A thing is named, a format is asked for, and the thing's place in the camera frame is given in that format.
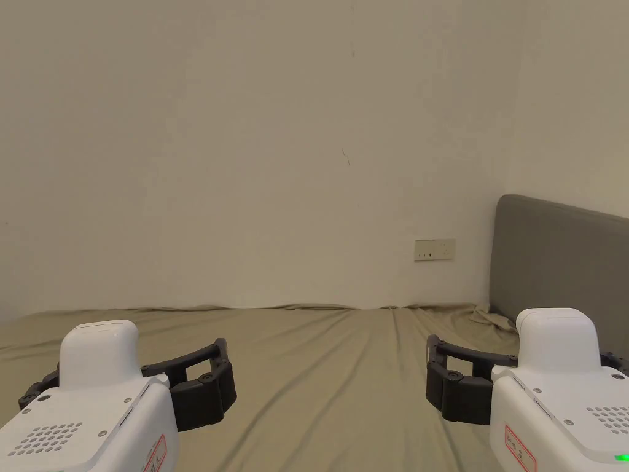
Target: gray headboard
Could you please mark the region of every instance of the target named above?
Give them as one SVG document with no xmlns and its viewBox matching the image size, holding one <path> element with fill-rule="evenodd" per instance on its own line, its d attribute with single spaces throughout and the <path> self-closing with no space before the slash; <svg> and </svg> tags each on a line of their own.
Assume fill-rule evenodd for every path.
<svg viewBox="0 0 629 472">
<path fill-rule="evenodd" d="M 629 357 L 629 219 L 503 196 L 489 299 L 514 321 L 526 308 L 576 308 L 596 325 L 601 349 Z"/>
</svg>

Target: red label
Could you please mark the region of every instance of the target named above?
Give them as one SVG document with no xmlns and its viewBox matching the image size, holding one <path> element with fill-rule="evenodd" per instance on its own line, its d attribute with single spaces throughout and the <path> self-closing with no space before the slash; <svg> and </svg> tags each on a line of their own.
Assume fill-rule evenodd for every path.
<svg viewBox="0 0 629 472">
<path fill-rule="evenodd" d="M 147 462 L 147 466 L 144 467 L 144 472 L 159 472 L 167 453 L 166 438 L 162 434 L 162 437 L 157 441 L 157 445 L 153 448 L 153 453 Z"/>
<path fill-rule="evenodd" d="M 504 426 L 504 443 L 526 472 L 537 472 L 537 460 L 511 428 Z"/>
</svg>

